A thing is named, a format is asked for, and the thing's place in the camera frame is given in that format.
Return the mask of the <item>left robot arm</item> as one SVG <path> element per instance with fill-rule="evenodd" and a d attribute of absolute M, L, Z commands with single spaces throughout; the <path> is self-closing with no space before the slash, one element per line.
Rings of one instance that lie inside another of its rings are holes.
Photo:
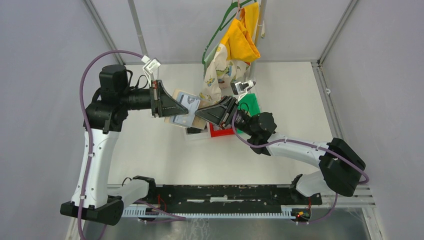
<path fill-rule="evenodd" d="M 131 110 L 150 110 L 159 118 L 186 115 L 189 110 L 168 94 L 161 80 L 139 88 L 131 85 L 132 75 L 118 64 L 107 65 L 99 73 L 100 87 L 83 108 L 84 157 L 75 192 L 60 207 L 64 216 L 114 226 L 131 204 L 138 200 L 151 204 L 157 198 L 155 180 L 145 176 L 108 190 L 112 155 L 124 120 Z"/>

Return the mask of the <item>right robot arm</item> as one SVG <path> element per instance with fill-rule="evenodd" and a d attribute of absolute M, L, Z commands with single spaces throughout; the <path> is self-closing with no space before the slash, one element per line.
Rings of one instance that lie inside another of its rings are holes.
<path fill-rule="evenodd" d="M 288 196 L 295 204 L 327 191 L 351 197 L 358 185 L 370 180 L 365 162 L 343 139 L 334 137 L 330 142 L 319 142 L 289 138 L 276 131 L 271 112 L 249 115 L 233 96 L 200 108 L 195 115 L 217 127 L 230 126 L 234 132 L 247 134 L 249 139 L 239 134 L 236 137 L 258 155 L 290 158 L 316 167 L 316 172 L 300 174 L 292 181 Z"/>

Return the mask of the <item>beige card holder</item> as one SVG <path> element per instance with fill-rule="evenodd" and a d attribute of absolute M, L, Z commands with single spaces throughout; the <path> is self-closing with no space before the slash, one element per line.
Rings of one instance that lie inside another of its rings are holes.
<path fill-rule="evenodd" d="M 175 89 L 172 98 L 183 107 L 181 114 L 167 116 L 164 122 L 181 128 L 194 128 L 203 130 L 206 127 L 206 120 L 196 115 L 196 111 L 208 105 L 208 102 L 198 95 Z"/>

